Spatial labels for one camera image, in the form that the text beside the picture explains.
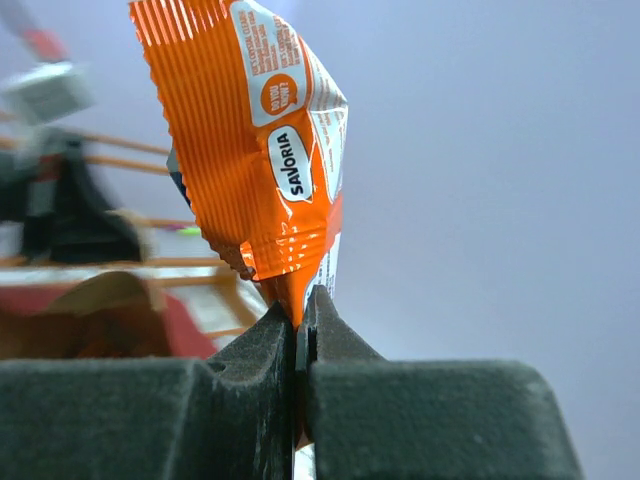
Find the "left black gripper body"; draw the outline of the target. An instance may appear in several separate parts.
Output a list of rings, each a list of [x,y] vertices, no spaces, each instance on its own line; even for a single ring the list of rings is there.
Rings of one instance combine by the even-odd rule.
[[[27,260],[95,258],[95,186],[82,136],[54,128],[31,158],[20,254]]]

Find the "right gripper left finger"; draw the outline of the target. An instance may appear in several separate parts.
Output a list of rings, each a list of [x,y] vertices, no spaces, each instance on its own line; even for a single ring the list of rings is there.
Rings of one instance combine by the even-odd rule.
[[[1,365],[5,479],[289,479],[294,333],[279,305],[207,360]]]

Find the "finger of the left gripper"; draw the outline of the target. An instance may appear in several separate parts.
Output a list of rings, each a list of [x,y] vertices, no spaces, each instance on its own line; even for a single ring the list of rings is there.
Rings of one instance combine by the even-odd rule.
[[[60,159],[54,197],[50,260],[55,263],[111,263],[142,260],[134,227],[114,213],[82,157]]]

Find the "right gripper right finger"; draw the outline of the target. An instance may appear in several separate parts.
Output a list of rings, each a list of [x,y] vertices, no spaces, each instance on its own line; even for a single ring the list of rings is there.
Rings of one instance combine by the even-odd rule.
[[[506,360],[390,361],[315,287],[298,331],[320,479],[579,479],[554,392]]]

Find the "red brown paper bag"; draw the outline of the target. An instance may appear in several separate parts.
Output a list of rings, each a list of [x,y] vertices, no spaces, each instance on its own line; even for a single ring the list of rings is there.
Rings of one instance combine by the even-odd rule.
[[[122,271],[1,289],[1,358],[198,357],[216,352],[184,304]]]

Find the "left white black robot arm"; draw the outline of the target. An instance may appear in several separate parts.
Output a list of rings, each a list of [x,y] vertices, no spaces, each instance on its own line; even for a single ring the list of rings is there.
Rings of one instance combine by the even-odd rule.
[[[140,263],[144,247],[128,215],[87,166],[84,138],[47,130],[29,152],[1,150],[1,220],[22,226],[27,263]]]

